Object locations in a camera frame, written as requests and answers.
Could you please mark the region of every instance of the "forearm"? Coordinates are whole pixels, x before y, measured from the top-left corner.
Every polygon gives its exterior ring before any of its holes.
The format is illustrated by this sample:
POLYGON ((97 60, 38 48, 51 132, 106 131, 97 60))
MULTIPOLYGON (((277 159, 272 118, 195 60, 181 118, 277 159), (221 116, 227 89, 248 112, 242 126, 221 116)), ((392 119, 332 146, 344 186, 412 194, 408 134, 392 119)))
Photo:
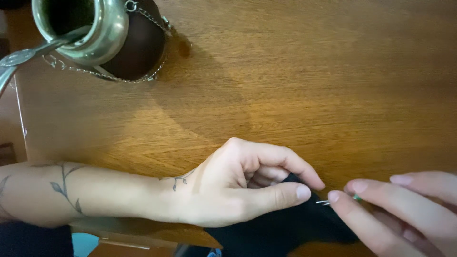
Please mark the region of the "forearm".
POLYGON ((54 227, 86 216, 175 221, 173 190, 157 178, 71 162, 0 167, 0 217, 54 227))

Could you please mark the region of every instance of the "hand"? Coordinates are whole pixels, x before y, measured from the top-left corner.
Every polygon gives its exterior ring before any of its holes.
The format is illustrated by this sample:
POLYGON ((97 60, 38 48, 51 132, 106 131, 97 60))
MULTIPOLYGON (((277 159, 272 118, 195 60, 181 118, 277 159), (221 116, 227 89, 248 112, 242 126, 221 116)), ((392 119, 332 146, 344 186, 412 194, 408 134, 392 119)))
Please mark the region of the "hand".
POLYGON ((316 171, 287 147, 229 139, 195 170, 165 180, 179 222, 227 226, 307 201, 310 189, 280 183, 295 173, 314 189, 323 189, 316 171))
POLYGON ((356 179, 345 187, 382 208, 375 209, 374 215, 341 191, 329 193, 331 206, 380 257, 457 256, 457 176, 429 171, 390 180, 356 179))

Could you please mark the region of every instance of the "wood grain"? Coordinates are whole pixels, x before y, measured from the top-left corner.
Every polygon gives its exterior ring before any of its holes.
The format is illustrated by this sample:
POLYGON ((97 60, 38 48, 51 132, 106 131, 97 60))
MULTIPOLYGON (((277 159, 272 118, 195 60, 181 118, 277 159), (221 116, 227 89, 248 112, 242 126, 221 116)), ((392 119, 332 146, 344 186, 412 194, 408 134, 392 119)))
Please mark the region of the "wood grain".
MULTIPOLYGON (((237 136, 291 147, 326 191, 357 177, 455 169, 454 0, 157 4, 192 43, 188 58, 172 49, 160 81, 106 82, 39 59, 19 71, 30 160, 176 176, 237 136)), ((128 229, 113 230, 216 245, 192 226, 118 222, 128 229)), ((367 255, 317 244, 294 254, 335 249, 367 255)))

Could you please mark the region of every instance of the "pin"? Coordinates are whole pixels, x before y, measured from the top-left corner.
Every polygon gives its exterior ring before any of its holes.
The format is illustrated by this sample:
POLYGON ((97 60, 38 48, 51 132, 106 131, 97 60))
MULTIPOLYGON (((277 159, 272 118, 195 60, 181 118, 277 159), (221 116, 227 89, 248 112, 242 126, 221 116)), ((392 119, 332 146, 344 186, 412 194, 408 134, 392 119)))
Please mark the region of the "pin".
MULTIPOLYGON (((356 195, 356 194, 355 194, 352 198, 353 198, 354 200, 358 201, 358 202, 362 201, 362 198, 360 198, 360 197, 359 197, 358 195, 356 195)), ((330 205, 330 202, 329 202, 328 200, 325 200, 325 201, 317 201, 316 203, 321 203, 323 206, 330 205)))

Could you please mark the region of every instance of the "vine tattoo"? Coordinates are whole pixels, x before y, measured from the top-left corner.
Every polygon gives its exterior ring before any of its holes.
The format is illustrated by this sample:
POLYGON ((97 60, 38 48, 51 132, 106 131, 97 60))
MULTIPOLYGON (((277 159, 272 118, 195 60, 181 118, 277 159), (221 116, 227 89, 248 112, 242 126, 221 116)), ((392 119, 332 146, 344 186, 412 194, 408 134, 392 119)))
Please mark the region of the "vine tattoo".
POLYGON ((74 171, 77 171, 79 170, 80 168, 83 168, 84 166, 76 166, 76 167, 73 167, 71 168, 67 173, 65 173, 65 162, 61 162, 61 163, 53 163, 53 164, 42 164, 42 165, 32 165, 32 167, 50 167, 50 166, 59 166, 62 170, 62 186, 59 185, 59 183, 57 182, 49 182, 53 188, 53 190, 57 193, 60 193, 62 194, 63 196, 65 196, 65 198, 67 199, 68 203, 70 203, 71 207, 73 207, 73 209, 75 211, 77 211, 79 214, 81 215, 84 215, 83 212, 82 212, 82 209, 81 209, 81 205, 80 205, 80 199, 78 198, 75 202, 75 204, 71 203, 70 199, 68 198, 68 191, 67 191, 67 184, 66 184, 66 179, 68 177, 68 175, 70 175, 70 173, 74 172, 74 171))
MULTIPOLYGON (((6 181, 8 181, 8 178, 10 177, 11 175, 9 176, 6 176, 1 182, 0 182, 0 200, 2 199, 2 193, 3 193, 3 190, 5 189, 5 184, 6 184, 6 181)), ((3 217, 6 217, 6 218, 11 218, 11 219, 14 219, 14 217, 5 210, 5 208, 3 207, 3 205, 1 204, 0 202, 0 215, 2 215, 3 217)))
MULTIPOLYGON (((181 176, 177 176, 177 177, 173 177, 175 179, 175 184, 173 185, 173 191, 176 192, 176 184, 178 183, 178 180, 182 180, 182 182, 184 184, 187 185, 187 180, 186 178, 190 175, 192 175, 192 173, 194 173, 194 171, 196 170, 197 168, 191 170, 190 172, 184 174, 184 175, 181 175, 181 176)), ((171 178, 171 177, 164 177, 164 178, 160 178, 159 180, 162 180, 162 179, 168 179, 168 178, 171 178)))

